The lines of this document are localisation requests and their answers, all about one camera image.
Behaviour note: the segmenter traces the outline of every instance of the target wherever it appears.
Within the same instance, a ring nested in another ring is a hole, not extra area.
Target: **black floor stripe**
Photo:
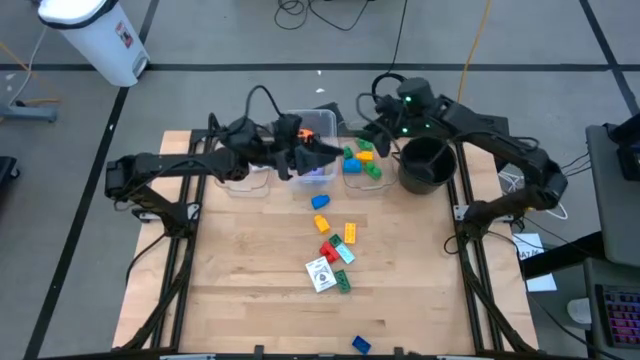
[[[95,71],[91,64],[33,64],[33,71]],[[0,64],[0,71],[24,71],[18,64]]]
[[[636,102],[636,97],[631,91],[629,87],[629,83],[627,83],[627,79],[624,77],[624,74],[621,71],[620,66],[618,66],[618,61],[616,60],[615,55],[613,55],[613,51],[609,46],[609,42],[607,38],[604,36],[604,32],[598,23],[598,19],[596,19],[596,15],[591,8],[588,0],[580,0],[580,5],[582,6],[582,10],[584,10],[584,14],[587,16],[587,21],[591,26],[591,30],[598,40],[598,44],[600,45],[600,49],[602,49],[602,53],[604,54],[604,58],[607,60],[607,64],[611,66],[611,71],[613,73],[613,77],[616,79],[616,83],[618,84],[618,88],[620,89],[620,93],[624,98],[624,102],[627,104],[629,108],[629,112],[631,115],[635,115],[640,112],[640,108],[638,108],[638,103]]]
[[[471,64],[469,71],[504,72],[601,72],[619,67],[623,71],[640,71],[640,64]],[[266,64],[162,64],[152,63],[147,71],[386,71],[384,63],[266,63]],[[396,71],[462,71],[464,64],[428,63],[395,64]],[[95,71],[90,64],[34,64],[34,71]],[[17,64],[0,64],[0,71],[22,71]]]
[[[146,36],[149,33],[149,28],[151,27],[155,11],[158,7],[158,1],[159,0],[152,0],[149,4],[149,8],[147,9],[147,13],[142,24],[142,30],[140,31],[140,39],[142,42],[144,42],[144,39],[146,39]],[[96,157],[91,165],[89,178],[87,179],[87,183],[82,191],[78,209],[76,210],[73,222],[71,223],[71,229],[67,235],[67,240],[65,241],[62,249],[62,254],[58,260],[58,265],[53,273],[49,290],[47,291],[42,308],[40,309],[38,320],[36,321],[33,332],[31,333],[31,338],[29,339],[24,359],[37,359],[40,354],[40,349],[44,343],[49,324],[51,323],[51,318],[53,317],[53,313],[60,298],[60,293],[62,292],[64,281],[67,277],[67,273],[69,272],[71,260],[73,259],[73,254],[75,253],[78,241],[80,240],[80,234],[82,233],[84,222],[87,218],[87,214],[89,213],[91,201],[93,200],[96,187],[98,186],[98,181],[102,174],[102,168],[104,167],[109,147],[113,140],[113,135],[115,134],[118,126],[120,114],[122,113],[128,94],[129,88],[120,88],[113,102],[113,108],[105,126],[104,133],[102,134],[102,139],[100,140]]]

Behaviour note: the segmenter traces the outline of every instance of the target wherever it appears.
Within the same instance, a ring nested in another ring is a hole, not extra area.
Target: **white trash can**
[[[38,15],[115,86],[135,85],[149,63],[118,0],[43,0]]]

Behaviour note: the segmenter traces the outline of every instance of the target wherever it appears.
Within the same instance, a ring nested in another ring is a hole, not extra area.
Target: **black cup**
[[[432,137],[412,139],[400,151],[398,180],[407,191],[424,195],[434,192],[456,172],[453,150]]]

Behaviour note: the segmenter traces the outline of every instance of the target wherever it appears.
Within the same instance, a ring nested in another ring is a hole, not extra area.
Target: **computer keyboard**
[[[640,288],[596,285],[596,296],[609,346],[640,349]]]

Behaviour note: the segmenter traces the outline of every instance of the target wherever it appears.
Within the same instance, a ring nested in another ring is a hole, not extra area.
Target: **green lego brick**
[[[333,247],[336,247],[342,244],[342,239],[340,239],[340,235],[338,234],[331,235],[331,237],[329,238],[329,244],[331,244]]]
[[[373,180],[379,180],[382,177],[382,170],[370,161],[364,165],[364,172],[371,176]]]
[[[364,151],[372,151],[373,150],[373,144],[368,142],[367,140],[356,139],[356,144],[358,145],[360,150],[364,150]]]
[[[345,159],[351,159],[353,157],[353,151],[350,147],[344,147],[344,155],[342,155]]]
[[[336,281],[338,282],[338,288],[340,288],[340,292],[345,294],[351,291],[351,284],[349,284],[349,279],[347,278],[347,273],[344,270],[338,270],[333,273],[336,277]]]

